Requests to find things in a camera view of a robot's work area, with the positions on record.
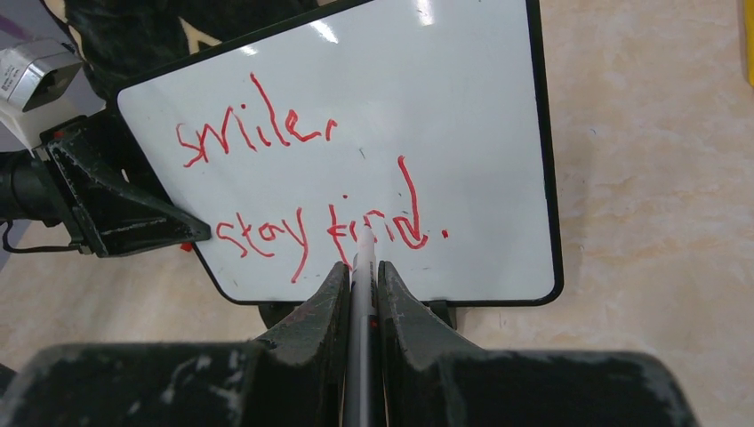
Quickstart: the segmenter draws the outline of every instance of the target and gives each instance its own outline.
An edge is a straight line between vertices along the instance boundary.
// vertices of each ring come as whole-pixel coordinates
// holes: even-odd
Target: small whiteboard
[[[535,0],[340,0],[116,104],[233,302],[308,299],[365,222],[420,300],[562,289]]]

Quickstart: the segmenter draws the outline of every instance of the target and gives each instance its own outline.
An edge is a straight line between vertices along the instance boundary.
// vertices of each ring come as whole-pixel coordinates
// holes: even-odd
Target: red handwriting
[[[277,124],[277,113],[275,110],[275,107],[272,104],[272,101],[270,100],[269,96],[267,95],[267,92],[265,92],[264,88],[262,87],[259,79],[257,76],[252,73],[250,75],[250,78],[252,80],[252,83],[254,87],[257,90],[257,93],[260,95],[262,101],[264,102],[264,105],[268,111],[269,114],[269,123],[272,126],[272,130],[275,133],[275,136],[280,141],[280,144],[283,145],[283,147],[290,147],[291,142],[289,142],[285,136],[283,135],[283,132],[281,132],[280,127]],[[246,104],[241,104],[241,109],[246,109]],[[252,142],[252,139],[249,137],[248,132],[246,131],[246,127],[244,125],[243,119],[236,114],[236,111],[233,109],[232,106],[228,106],[225,108],[225,116],[222,119],[221,129],[218,132],[214,126],[210,125],[209,123],[205,123],[202,127],[202,132],[196,131],[196,141],[197,143],[188,143],[184,139],[183,135],[181,134],[181,127],[185,126],[185,124],[180,123],[175,126],[175,133],[176,137],[178,138],[178,143],[187,149],[191,149],[192,151],[195,151],[196,154],[186,163],[183,165],[185,168],[190,168],[194,164],[196,164],[199,161],[204,161],[204,163],[209,163],[209,156],[207,154],[207,138],[211,135],[217,143],[220,145],[222,151],[224,154],[230,153],[231,148],[231,141],[228,139],[228,129],[231,122],[236,123],[236,127],[241,134],[241,137],[244,139],[245,145],[247,148],[251,149],[252,151],[257,151],[257,147]],[[288,115],[285,118],[285,130],[296,140],[300,142],[307,142],[310,140],[313,140],[315,138],[322,137],[322,132],[320,131],[314,131],[306,134],[301,134],[298,130],[296,130],[296,124],[299,121],[299,114],[294,109],[288,110]],[[329,141],[332,139],[332,131],[333,128],[338,126],[338,122],[336,122],[333,119],[328,119],[327,123],[325,125],[325,140]],[[260,126],[256,126],[257,130],[257,136],[259,136],[259,140],[265,147],[270,147],[272,145],[272,142],[268,140],[264,133],[262,132],[262,129]]]
[[[343,261],[349,269],[352,269],[352,266],[346,256],[344,244],[348,241],[353,241],[354,243],[357,242],[356,226],[361,223],[372,227],[373,230],[375,230],[376,235],[378,234],[376,233],[376,228],[379,226],[379,222],[382,221],[390,242],[396,240],[396,235],[394,234],[392,227],[397,228],[400,241],[413,250],[422,249],[429,242],[429,236],[421,232],[419,199],[416,194],[413,179],[411,174],[409,174],[403,156],[398,158],[398,167],[400,168],[405,185],[408,187],[409,194],[411,195],[411,212],[404,211],[406,216],[399,215],[393,218],[388,218],[382,211],[372,209],[364,213],[359,220],[345,222],[338,218],[334,204],[329,204],[327,206],[330,214],[330,224],[326,227],[325,233],[333,241],[337,256],[341,258],[341,261]],[[270,247],[266,246],[266,244],[275,244],[275,242],[279,241],[281,236],[290,236],[302,249],[298,268],[291,278],[291,283],[296,283],[296,280],[298,280],[306,267],[307,259],[309,258],[309,241],[304,227],[303,208],[301,207],[296,210],[296,225],[298,231],[294,231],[285,219],[280,222],[264,222],[257,227],[256,235],[259,235],[259,238],[255,240],[255,238],[253,238],[253,225],[251,223],[245,223],[242,215],[236,213],[235,224],[220,222],[215,228],[215,234],[220,240],[228,241],[235,246],[240,251],[240,258],[245,258],[252,252],[264,258],[276,256],[276,253],[270,251]],[[235,233],[237,237],[240,236],[240,238],[236,239],[232,237],[231,234],[233,233]],[[442,230],[441,234],[443,238],[448,238],[447,230]],[[378,243],[379,239],[375,237],[374,242]]]
[[[281,220],[280,222],[283,224],[283,227],[278,227],[276,224],[272,224],[270,222],[265,222],[257,229],[257,233],[259,234],[261,240],[265,242],[274,242],[278,235],[288,235],[290,236],[293,241],[295,241],[299,246],[301,246],[301,260],[299,261],[299,266],[296,269],[296,271],[293,273],[293,276],[291,277],[291,283],[296,283],[296,281],[299,279],[299,276],[301,275],[301,272],[304,269],[304,266],[306,265],[306,261],[309,258],[309,238],[307,237],[306,230],[304,228],[304,222],[303,222],[303,209],[298,208],[296,210],[296,227],[298,228],[297,231],[294,231],[290,225],[288,225],[288,221]],[[252,224],[246,224],[244,221],[244,218],[241,216],[240,213],[236,213],[236,220],[239,229],[241,230],[241,237],[246,240],[246,244],[257,254],[261,255],[265,258],[272,258],[273,256],[276,256],[274,252],[265,252],[262,250],[261,247],[259,247],[256,243],[254,243],[252,239]],[[215,228],[215,234],[217,234],[217,237],[220,240],[227,240],[228,242],[232,243],[235,247],[237,247],[241,253],[240,258],[245,258],[249,254],[249,250],[246,249],[246,246],[236,240],[235,238],[228,236],[224,233],[224,229],[231,229],[235,230],[236,226],[234,224],[230,224],[228,222],[220,222],[217,224],[217,227]]]

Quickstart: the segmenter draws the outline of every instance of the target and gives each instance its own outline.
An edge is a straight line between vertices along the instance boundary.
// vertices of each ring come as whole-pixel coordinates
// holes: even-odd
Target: beige floor
[[[541,0],[566,289],[535,309],[465,310],[488,348],[633,349],[709,426],[754,420],[754,96],[738,5]],[[63,241],[33,227],[25,245]],[[0,360],[55,342],[238,340],[262,331],[192,254],[14,256]]]

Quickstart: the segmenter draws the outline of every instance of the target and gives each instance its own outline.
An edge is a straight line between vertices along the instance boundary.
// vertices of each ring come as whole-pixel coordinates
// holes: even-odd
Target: white pen
[[[351,275],[343,425],[385,425],[374,234],[364,226]]]

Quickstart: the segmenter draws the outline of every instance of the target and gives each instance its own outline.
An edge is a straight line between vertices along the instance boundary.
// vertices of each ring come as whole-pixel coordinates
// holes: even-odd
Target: silver camera
[[[50,38],[0,52],[0,100],[27,112],[57,100],[81,68],[66,46]]]

